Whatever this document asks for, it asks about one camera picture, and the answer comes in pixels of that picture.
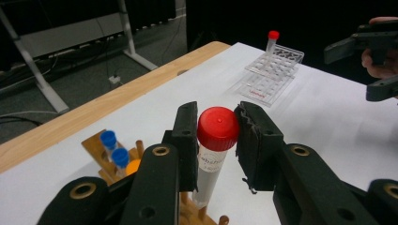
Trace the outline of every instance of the table surface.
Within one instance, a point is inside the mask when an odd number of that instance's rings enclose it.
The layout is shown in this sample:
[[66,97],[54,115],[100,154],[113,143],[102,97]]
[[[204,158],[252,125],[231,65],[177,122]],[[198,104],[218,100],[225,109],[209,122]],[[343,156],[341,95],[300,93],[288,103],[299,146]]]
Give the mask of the table surface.
[[[244,67],[262,53],[241,43],[212,42],[2,144],[0,224],[36,224],[65,184],[98,175],[100,167],[81,145],[86,138],[107,128],[128,148],[137,140],[148,147],[161,142],[177,108],[191,101],[198,113],[211,106],[233,110],[241,100],[262,106],[286,143],[312,147],[358,188],[366,190],[378,178],[398,180],[395,98],[368,102],[366,86],[301,65],[275,103],[264,106],[235,88],[248,73]],[[208,214],[215,220],[227,215],[231,224],[280,223],[272,192],[252,195],[243,177],[235,153],[228,153]]]

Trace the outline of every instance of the human hand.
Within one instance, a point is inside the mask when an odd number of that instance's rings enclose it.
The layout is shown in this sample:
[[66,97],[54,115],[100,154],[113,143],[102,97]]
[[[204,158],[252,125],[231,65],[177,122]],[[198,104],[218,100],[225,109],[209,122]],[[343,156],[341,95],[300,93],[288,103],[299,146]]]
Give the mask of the human hand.
[[[391,20],[398,20],[398,17],[375,17],[369,21],[369,24]],[[367,69],[369,75],[379,79],[387,79],[393,75],[398,75],[398,50],[388,50],[386,60],[382,66],[374,66],[371,55],[372,51],[366,49],[361,56],[362,66]]]

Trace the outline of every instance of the blue cap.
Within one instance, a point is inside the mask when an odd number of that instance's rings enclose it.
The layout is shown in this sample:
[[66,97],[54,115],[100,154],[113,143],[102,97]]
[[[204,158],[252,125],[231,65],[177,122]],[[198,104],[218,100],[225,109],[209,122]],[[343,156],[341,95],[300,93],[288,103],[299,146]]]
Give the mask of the blue cap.
[[129,152],[126,148],[117,148],[112,152],[112,160],[116,166],[125,168],[129,164]]
[[102,132],[99,138],[102,144],[105,145],[105,147],[112,148],[116,144],[116,135],[111,130],[106,130]]

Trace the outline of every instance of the centrifuge tube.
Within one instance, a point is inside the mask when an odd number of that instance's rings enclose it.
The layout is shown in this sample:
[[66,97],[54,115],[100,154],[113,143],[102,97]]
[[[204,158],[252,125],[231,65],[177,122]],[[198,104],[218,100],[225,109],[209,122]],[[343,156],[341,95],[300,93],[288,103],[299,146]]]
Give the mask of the centrifuge tube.
[[278,38],[279,38],[278,31],[269,31],[268,32],[268,43],[267,43],[267,48],[266,48],[266,55],[268,56],[269,59],[273,55],[273,52],[275,51],[276,40]]
[[192,193],[192,201],[201,209],[208,205],[227,150],[235,145],[239,125],[234,112],[224,107],[208,108],[199,117],[197,137],[198,190]]
[[130,162],[129,151],[126,148],[117,148],[112,152],[112,161],[117,167],[116,175],[123,178],[126,176],[126,167]]
[[105,148],[108,160],[112,161],[112,152],[118,148],[116,135],[112,130],[105,130],[99,135],[99,139]]

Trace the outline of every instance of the wooden table edge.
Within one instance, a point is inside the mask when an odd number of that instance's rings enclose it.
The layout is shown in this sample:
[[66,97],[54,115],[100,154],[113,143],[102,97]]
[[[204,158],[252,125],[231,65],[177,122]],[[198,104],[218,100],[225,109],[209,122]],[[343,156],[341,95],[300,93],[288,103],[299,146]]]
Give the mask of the wooden table edge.
[[102,117],[167,83],[182,71],[194,68],[230,45],[213,41],[176,60],[158,67],[115,90],[62,114],[40,127],[0,145],[0,173],[61,142]]

